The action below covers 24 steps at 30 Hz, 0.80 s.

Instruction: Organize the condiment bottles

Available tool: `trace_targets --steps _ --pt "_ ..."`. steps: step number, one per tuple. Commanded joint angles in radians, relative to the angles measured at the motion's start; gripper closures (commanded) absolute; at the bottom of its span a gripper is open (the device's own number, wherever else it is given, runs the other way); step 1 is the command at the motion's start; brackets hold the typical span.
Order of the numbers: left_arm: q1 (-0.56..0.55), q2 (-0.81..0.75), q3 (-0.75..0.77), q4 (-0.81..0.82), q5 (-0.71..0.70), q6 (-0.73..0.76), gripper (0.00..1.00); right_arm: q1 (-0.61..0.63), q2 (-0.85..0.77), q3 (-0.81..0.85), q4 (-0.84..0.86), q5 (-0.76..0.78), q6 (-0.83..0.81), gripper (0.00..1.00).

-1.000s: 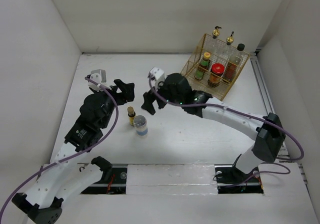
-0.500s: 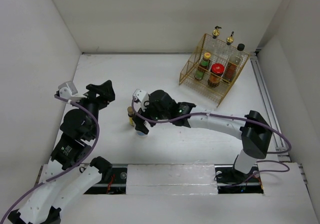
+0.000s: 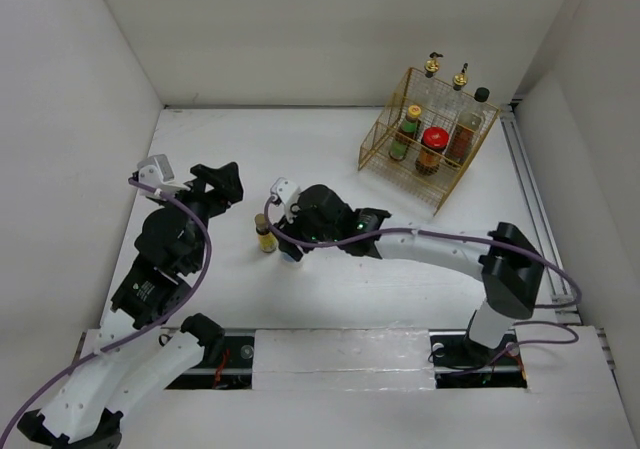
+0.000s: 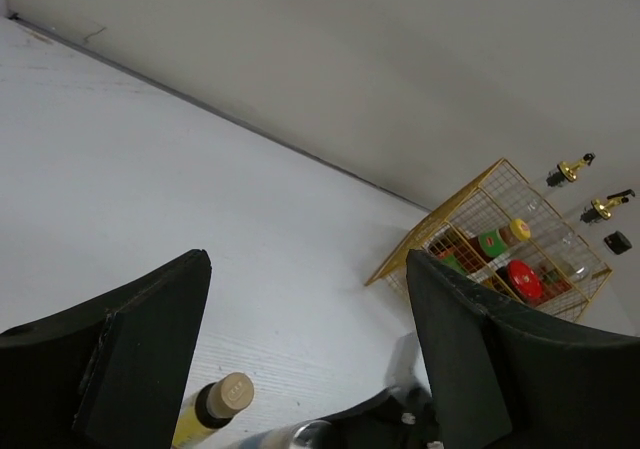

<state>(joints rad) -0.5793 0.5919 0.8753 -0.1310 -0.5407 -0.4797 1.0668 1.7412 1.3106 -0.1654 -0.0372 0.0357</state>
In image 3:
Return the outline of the silver lid spice jar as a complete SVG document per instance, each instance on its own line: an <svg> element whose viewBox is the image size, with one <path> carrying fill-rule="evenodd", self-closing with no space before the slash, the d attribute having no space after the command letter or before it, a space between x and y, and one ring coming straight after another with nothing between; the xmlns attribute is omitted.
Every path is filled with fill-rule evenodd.
<svg viewBox="0 0 640 449"><path fill-rule="evenodd" d="M295 260L292 256L286 254L286 253L282 253L281 254L281 261L288 265L288 266L292 266L292 267L300 267L303 264L303 261L297 261Z"/></svg>

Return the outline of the yellow cap sauce bottle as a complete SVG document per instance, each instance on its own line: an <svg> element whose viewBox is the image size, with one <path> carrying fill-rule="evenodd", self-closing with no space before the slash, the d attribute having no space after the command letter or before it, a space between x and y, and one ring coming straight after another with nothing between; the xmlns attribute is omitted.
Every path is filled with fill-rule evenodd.
<svg viewBox="0 0 640 449"><path fill-rule="evenodd" d="M410 142L415 139L418 132L422 109L418 105L410 105L405 113L405 117L395 132L394 138L389 148L389 157L394 161L405 159Z"/></svg>

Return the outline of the red lid sauce jar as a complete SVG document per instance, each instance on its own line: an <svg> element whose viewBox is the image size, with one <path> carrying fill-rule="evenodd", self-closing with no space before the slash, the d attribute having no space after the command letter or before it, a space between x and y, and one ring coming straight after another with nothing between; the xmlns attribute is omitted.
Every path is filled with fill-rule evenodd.
<svg viewBox="0 0 640 449"><path fill-rule="evenodd" d="M427 128L421 138L421 148L414 166L420 175L438 172L442 154L449 143L448 132L439 126Z"/></svg>

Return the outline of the dark liquid oil bottle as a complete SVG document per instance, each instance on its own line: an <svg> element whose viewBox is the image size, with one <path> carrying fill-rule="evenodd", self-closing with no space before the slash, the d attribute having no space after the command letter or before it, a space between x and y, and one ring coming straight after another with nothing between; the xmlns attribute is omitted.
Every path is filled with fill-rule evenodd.
<svg viewBox="0 0 640 449"><path fill-rule="evenodd" d="M443 57L444 55L442 53L433 51L430 53L428 60L424 64L426 94L424 107L428 110L433 110L435 108L438 90L436 74L440 69L440 59Z"/></svg>

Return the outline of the black cap vinegar bottle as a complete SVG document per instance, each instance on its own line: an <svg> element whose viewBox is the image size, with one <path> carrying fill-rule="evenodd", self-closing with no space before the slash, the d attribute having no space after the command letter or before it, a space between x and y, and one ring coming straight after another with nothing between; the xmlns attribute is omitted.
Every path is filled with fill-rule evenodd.
<svg viewBox="0 0 640 449"><path fill-rule="evenodd" d="M459 170L468 158L475 134L485 123L485 103L490 96L487 87L476 89L473 100L464 99L459 103L455 127L445 152L445 163L454 170Z"/></svg>

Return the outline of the clear glass oil bottle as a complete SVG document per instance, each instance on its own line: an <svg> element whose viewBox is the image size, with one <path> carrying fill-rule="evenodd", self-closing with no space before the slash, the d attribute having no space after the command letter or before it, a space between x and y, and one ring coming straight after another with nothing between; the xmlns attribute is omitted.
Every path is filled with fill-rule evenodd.
<svg viewBox="0 0 640 449"><path fill-rule="evenodd" d="M432 125L444 129L447 133L450 133L455 126L458 114L466 103L463 90L468 83L468 67L469 63L465 62L452 77L450 85L440 84L436 90L433 100L435 115Z"/></svg>

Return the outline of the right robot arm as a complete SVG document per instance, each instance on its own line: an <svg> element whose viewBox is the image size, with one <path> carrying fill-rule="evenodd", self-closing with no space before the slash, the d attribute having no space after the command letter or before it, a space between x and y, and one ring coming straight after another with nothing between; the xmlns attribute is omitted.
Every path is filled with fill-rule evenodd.
<svg viewBox="0 0 640 449"><path fill-rule="evenodd" d="M353 209L322 184L300 189L280 178L270 194L284 210L275 225L279 248L295 262L315 248L336 247L353 257L427 263L481 282L484 300L451 351L461 369L489 362L511 326L533 316L544 266L513 224L501 222L481 237L438 236L418 223L401 226L383 209Z"/></svg>

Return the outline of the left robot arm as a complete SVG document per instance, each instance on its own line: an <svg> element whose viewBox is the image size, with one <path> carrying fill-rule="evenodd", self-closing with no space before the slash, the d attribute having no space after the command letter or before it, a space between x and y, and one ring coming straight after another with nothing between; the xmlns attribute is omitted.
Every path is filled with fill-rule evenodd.
<svg viewBox="0 0 640 449"><path fill-rule="evenodd" d="M212 256L210 219L240 202L237 163L197 164L182 186L165 156L139 163L131 186L158 204L134 241L129 272L111 298L91 350L46 383L66 382L42 408L24 405L12 423L45 448L115 448L124 420L185 370L212 365L224 353L224 329L204 314L185 319L163 347L151 351L166 324L193 297Z"/></svg>

